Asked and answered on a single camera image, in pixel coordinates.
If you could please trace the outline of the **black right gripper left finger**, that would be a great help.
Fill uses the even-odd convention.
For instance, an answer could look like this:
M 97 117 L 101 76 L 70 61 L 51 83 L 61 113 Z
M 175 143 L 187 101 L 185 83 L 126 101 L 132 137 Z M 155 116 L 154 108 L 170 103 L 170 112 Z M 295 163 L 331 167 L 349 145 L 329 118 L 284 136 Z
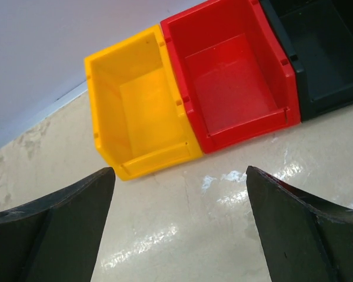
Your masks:
M 105 167 L 0 211 L 0 281 L 90 281 L 114 186 Z

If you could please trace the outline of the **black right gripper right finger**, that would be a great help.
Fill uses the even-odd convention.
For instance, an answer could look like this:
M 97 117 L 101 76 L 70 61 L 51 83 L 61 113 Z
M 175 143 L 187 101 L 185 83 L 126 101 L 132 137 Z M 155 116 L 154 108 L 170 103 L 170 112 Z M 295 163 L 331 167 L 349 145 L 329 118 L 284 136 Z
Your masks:
M 353 209 L 247 168 L 247 191 L 272 281 L 353 281 Z

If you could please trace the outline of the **yellow plastic bin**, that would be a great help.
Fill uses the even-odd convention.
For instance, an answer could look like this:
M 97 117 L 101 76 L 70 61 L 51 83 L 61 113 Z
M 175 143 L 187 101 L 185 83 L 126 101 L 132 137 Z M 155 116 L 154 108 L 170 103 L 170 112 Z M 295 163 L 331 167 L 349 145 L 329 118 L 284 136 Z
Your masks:
M 84 60 L 95 147 L 121 180 L 203 155 L 159 25 Z

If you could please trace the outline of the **red plastic bin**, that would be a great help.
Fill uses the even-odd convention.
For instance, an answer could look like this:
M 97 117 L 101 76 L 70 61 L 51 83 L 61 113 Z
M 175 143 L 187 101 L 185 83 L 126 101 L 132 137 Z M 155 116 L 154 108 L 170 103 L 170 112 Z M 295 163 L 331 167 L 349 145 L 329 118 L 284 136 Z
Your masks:
M 300 123 L 295 72 L 259 1 L 205 1 L 161 28 L 203 152 Z

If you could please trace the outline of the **black plastic bin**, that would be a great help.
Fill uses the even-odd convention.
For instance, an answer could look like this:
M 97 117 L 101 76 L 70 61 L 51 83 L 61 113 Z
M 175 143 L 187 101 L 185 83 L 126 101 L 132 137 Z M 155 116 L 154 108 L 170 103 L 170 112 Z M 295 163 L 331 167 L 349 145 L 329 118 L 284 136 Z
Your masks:
M 296 75 L 302 121 L 353 104 L 353 1 L 261 1 Z

